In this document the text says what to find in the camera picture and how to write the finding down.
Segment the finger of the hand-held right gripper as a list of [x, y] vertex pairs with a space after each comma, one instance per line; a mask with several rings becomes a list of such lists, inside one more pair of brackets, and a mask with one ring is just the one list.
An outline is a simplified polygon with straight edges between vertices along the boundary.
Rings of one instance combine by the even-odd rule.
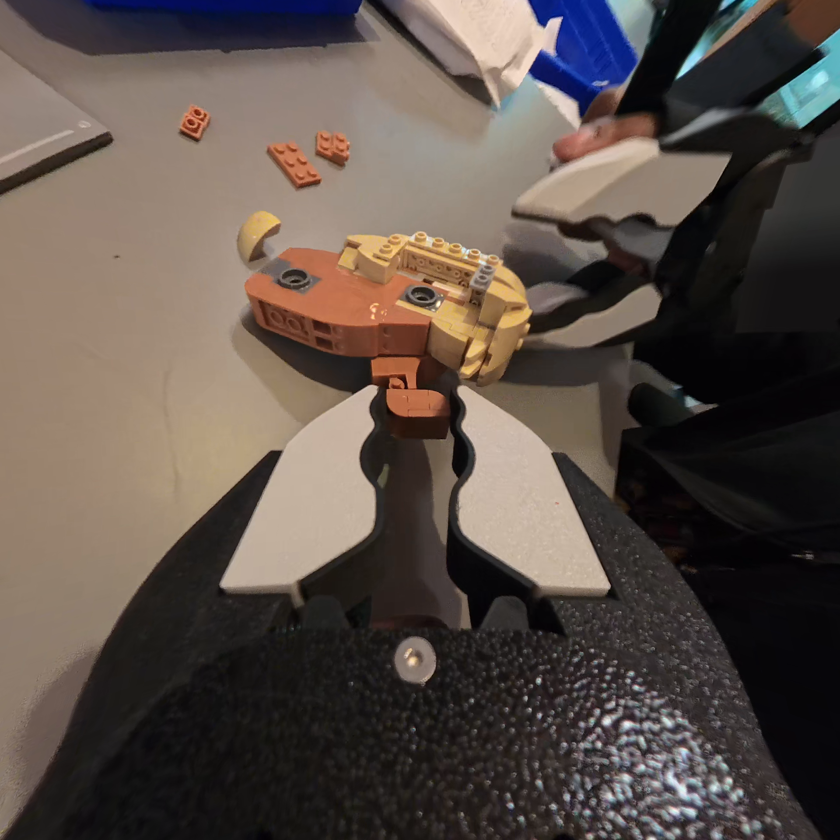
[[663, 151], [656, 140], [625, 140], [559, 166], [521, 194], [511, 214], [573, 228], [639, 216], [671, 228], [708, 197], [729, 162], [728, 153]]
[[568, 279], [531, 286], [527, 300], [525, 349], [588, 350], [627, 342], [656, 319], [663, 295], [651, 278], [597, 260]]

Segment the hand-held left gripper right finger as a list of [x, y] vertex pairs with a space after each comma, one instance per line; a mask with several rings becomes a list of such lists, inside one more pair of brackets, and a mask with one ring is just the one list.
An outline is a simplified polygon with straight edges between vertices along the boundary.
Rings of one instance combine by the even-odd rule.
[[536, 597], [604, 597], [611, 584], [540, 436], [466, 386], [454, 393], [454, 438], [464, 457], [448, 523], [474, 553], [472, 581], [522, 586]]

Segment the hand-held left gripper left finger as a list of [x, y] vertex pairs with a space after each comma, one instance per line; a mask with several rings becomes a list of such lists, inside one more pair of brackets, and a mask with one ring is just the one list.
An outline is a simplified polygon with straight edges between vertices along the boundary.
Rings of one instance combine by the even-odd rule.
[[282, 451], [219, 585], [226, 594], [314, 594], [319, 574], [375, 532], [362, 467], [375, 431], [368, 385], [312, 420]]

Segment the tan and brown brick model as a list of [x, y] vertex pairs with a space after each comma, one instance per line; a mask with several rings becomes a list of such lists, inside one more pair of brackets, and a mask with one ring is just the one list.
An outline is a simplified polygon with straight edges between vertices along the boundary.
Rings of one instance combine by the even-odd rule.
[[251, 275], [258, 325], [326, 354], [368, 360], [391, 433], [442, 439], [445, 372], [497, 382], [530, 331], [519, 277], [497, 255], [423, 231], [356, 234], [340, 253], [288, 248]]

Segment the tan curved brick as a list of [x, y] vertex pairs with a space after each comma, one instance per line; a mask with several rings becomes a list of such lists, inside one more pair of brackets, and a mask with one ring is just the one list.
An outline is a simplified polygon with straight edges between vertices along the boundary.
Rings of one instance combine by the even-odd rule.
[[249, 215], [237, 235], [238, 255], [246, 264], [265, 256], [264, 245], [268, 238], [280, 231], [281, 221], [273, 213], [257, 211]]

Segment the grey desk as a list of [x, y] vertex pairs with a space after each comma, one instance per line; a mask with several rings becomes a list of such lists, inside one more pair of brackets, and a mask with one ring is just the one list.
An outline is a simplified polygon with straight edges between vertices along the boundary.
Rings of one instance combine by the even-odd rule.
[[[2, 196], [2, 827], [56, 750], [92, 661], [162, 555], [365, 367], [264, 339], [239, 226], [267, 247], [428, 233], [498, 253], [569, 126], [526, 79], [502, 109], [390, 16], [106, 14], [2, 2], [2, 51], [113, 142]], [[179, 134], [191, 106], [211, 121]], [[346, 135], [344, 167], [316, 133]], [[266, 152], [322, 178], [295, 189]]]

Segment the black chair base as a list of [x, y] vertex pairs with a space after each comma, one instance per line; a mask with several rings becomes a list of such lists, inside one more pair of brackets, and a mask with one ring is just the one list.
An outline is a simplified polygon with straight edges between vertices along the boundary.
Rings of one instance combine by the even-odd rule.
[[672, 427], [695, 416], [680, 397], [646, 382], [636, 384], [630, 391], [627, 411], [640, 427]]

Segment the blue plastic bin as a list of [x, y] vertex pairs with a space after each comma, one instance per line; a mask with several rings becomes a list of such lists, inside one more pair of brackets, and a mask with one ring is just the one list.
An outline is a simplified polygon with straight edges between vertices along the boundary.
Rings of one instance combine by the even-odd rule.
[[544, 29], [530, 75], [574, 100], [580, 112], [604, 89], [621, 86], [637, 53], [606, 1], [531, 1]]
[[304, 14], [351, 17], [362, 1], [87, 1], [99, 8], [178, 14]]

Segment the white paper bag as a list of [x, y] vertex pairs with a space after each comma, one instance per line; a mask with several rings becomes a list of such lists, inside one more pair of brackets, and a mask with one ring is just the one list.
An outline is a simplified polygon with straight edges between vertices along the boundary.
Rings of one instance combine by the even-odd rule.
[[540, 23], [526, 1], [384, 1], [453, 77], [478, 79], [493, 107], [516, 91], [543, 51], [555, 55], [564, 14]]

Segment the reddish brown flat plate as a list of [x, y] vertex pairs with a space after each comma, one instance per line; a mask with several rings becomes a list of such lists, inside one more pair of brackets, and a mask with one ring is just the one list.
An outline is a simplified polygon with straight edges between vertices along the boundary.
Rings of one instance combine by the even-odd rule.
[[296, 143], [270, 143], [266, 152], [295, 189], [316, 186], [322, 182], [319, 172]]

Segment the grey instruction booklet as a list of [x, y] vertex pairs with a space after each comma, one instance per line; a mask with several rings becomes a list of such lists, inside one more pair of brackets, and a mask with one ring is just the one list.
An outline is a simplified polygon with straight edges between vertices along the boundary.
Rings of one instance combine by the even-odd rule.
[[1, 54], [1, 194], [110, 145], [112, 133]]

